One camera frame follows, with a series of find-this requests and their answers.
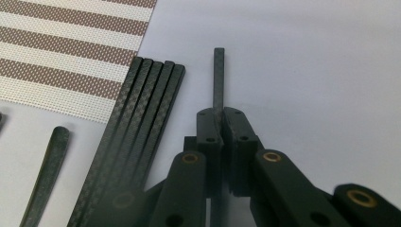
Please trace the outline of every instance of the striped mesh material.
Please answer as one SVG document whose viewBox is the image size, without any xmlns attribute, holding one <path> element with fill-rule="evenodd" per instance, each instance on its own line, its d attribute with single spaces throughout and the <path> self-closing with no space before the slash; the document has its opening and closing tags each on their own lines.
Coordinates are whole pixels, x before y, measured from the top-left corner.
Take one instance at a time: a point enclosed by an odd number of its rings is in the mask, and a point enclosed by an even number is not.
<svg viewBox="0 0 401 227">
<path fill-rule="evenodd" d="M 107 122 L 155 1 L 0 1 L 0 99 Z"/>
</svg>

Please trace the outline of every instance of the black carbon fiber bar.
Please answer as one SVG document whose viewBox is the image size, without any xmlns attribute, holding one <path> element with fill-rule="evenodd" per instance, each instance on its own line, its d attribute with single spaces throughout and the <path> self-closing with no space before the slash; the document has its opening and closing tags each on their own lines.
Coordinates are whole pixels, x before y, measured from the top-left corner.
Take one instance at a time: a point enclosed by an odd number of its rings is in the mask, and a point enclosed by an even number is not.
<svg viewBox="0 0 401 227">
<path fill-rule="evenodd" d="M 156 118 L 154 119 L 147 144 L 145 145 L 143 154 L 139 161 L 140 165 L 136 168 L 134 177 L 131 178 L 134 188 L 144 187 L 155 151 L 159 146 L 168 117 L 174 105 L 175 98 L 180 90 L 184 73 L 185 67 L 183 67 L 183 65 L 176 64 L 174 66 L 165 94 L 163 95 L 162 103 L 160 104 Z"/>
<path fill-rule="evenodd" d="M 161 69 L 161 63 L 153 62 L 152 60 L 144 60 L 141 70 L 139 71 L 139 75 L 133 85 L 131 92 L 131 97 L 134 96 L 133 99 L 135 99 L 136 103 L 135 110 L 132 114 L 130 114 L 130 116 L 125 115 L 126 112 L 131 111 L 128 109 L 129 105 L 127 105 L 123 113 L 123 117 L 120 120 L 120 125 L 118 126 L 119 129 L 122 128 L 122 131 L 120 134 L 115 135 L 112 141 L 112 145 L 110 146 L 108 151 L 113 153 L 118 152 L 118 155 L 114 156 L 115 158 L 113 159 L 106 159 L 103 165 L 101 166 L 101 169 L 99 171 L 102 174 L 100 174 L 97 178 L 97 182 L 95 187 L 93 188 L 91 198 L 89 199 L 87 208 L 85 210 L 85 213 L 83 214 L 81 220 L 81 226 L 86 226 L 90 216 L 93 214 L 99 200 L 101 199 L 104 193 L 106 185 L 109 182 L 113 181 L 113 174 L 110 175 L 111 172 L 114 171 L 116 167 L 120 167 L 119 162 L 121 160 L 125 161 L 124 146 L 127 141 L 131 143 L 131 141 L 134 139 L 134 137 L 131 137 L 131 135 L 136 136 L 137 126 L 139 126 L 142 122 L 143 112 L 146 110 L 146 107 L 148 106 L 148 98 L 151 96 L 154 85 L 159 77 L 160 69 Z M 131 119 L 128 127 L 126 124 L 128 123 L 128 121 L 124 117 L 128 117 Z"/>
<path fill-rule="evenodd" d="M 107 123 L 106 129 L 103 133 L 99 147 L 97 148 L 95 158 L 92 162 L 91 168 L 89 169 L 85 183 L 80 191 L 76 206 L 68 222 L 68 227 L 79 226 L 81 215 L 84 212 L 84 209 L 86 208 L 86 202 L 88 201 L 88 197 L 90 196 L 92 188 L 95 184 L 97 174 L 99 173 L 100 167 L 104 161 L 107 148 L 113 139 L 115 130 L 118 127 L 122 113 L 126 107 L 127 96 L 131 95 L 131 87 L 133 86 L 133 83 L 136 79 L 136 75 L 139 72 L 142 60 L 143 60 L 142 58 L 135 58 L 132 61 L 130 70 L 121 87 L 117 101 L 114 104 L 109 122 Z"/>
<path fill-rule="evenodd" d="M 139 160 L 143 153 L 145 144 L 148 140 L 148 136 L 153 125 L 154 118 L 157 114 L 157 110 L 159 109 L 159 106 L 162 102 L 163 94 L 165 93 L 171 72 L 173 71 L 173 67 L 174 62 L 165 62 L 163 71 L 161 73 L 161 76 L 159 77 L 159 81 L 157 82 L 156 89 L 153 92 L 150 103 L 148 105 L 148 109 L 145 113 L 141 128 L 131 149 L 130 158 L 127 160 L 126 166 L 124 168 L 124 175 L 121 179 L 122 183 L 129 184 L 136 167 L 138 166 L 138 164 L 141 165 L 139 163 Z"/>
<path fill-rule="evenodd" d="M 113 175 L 113 167 L 118 159 L 118 155 L 120 154 L 120 148 L 121 144 L 124 141 L 124 137 L 127 133 L 128 127 L 130 125 L 130 122 L 132 121 L 132 115 L 133 112 L 135 111 L 137 105 L 138 105 L 138 100 L 140 98 L 140 95 L 142 94 L 142 91 L 145 86 L 145 82 L 147 81 L 147 77 L 150 73 L 151 70 L 153 70 L 152 67 L 153 61 L 152 60 L 144 60 L 142 64 L 142 68 L 139 71 L 138 78 L 135 81 L 135 84 L 132 88 L 132 92 L 130 97 L 128 98 L 128 103 L 125 111 L 123 112 L 123 116 L 121 117 L 120 120 L 120 125 L 117 129 L 117 132 L 115 134 L 115 137 L 112 141 L 112 144 L 109 147 L 108 153 L 109 158 L 106 159 L 105 163 L 102 165 L 101 169 L 101 174 L 99 175 L 99 179 L 101 180 L 101 183 L 96 186 L 96 188 L 101 188 L 105 189 L 105 184 L 110 185 L 110 178 L 109 175 Z"/>
<path fill-rule="evenodd" d="M 122 175 L 125 173 L 126 163 L 130 159 L 131 148 L 136 141 L 140 127 L 143 123 L 144 116 L 148 112 L 148 105 L 150 103 L 150 98 L 155 90 L 156 83 L 160 77 L 163 64 L 161 62 L 155 62 L 155 67 L 152 68 L 148 76 L 147 84 L 144 88 L 138 106 L 133 113 L 132 121 L 130 122 L 129 129 L 122 143 L 120 154 L 115 162 L 113 173 L 110 178 L 110 185 L 120 186 L 122 184 L 129 184 L 130 181 L 123 181 Z"/>
<path fill-rule="evenodd" d="M 213 109 L 215 111 L 216 126 L 221 132 L 221 118 L 224 98 L 224 48 L 215 48 Z"/>
<path fill-rule="evenodd" d="M 69 131 L 56 127 L 50 137 L 44 161 L 26 207 L 20 227 L 36 227 L 41 220 L 53 186 L 59 175 L 68 146 Z"/>
</svg>

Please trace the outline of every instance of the white table surface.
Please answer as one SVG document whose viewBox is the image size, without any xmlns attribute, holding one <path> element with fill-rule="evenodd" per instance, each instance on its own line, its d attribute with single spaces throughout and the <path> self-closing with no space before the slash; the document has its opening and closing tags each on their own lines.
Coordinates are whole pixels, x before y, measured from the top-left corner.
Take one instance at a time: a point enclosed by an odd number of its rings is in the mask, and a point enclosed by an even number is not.
<svg viewBox="0 0 401 227">
<path fill-rule="evenodd" d="M 317 187 L 368 186 L 401 208 L 401 2 L 159 0 L 139 56 L 186 75 L 148 179 L 166 177 L 196 112 L 212 105 L 226 48 L 225 105 Z M 0 226 L 18 226 L 54 127 L 72 132 L 41 227 L 66 226 L 105 125 L 0 101 Z M 231 198 L 226 226 L 255 226 Z"/>
</svg>

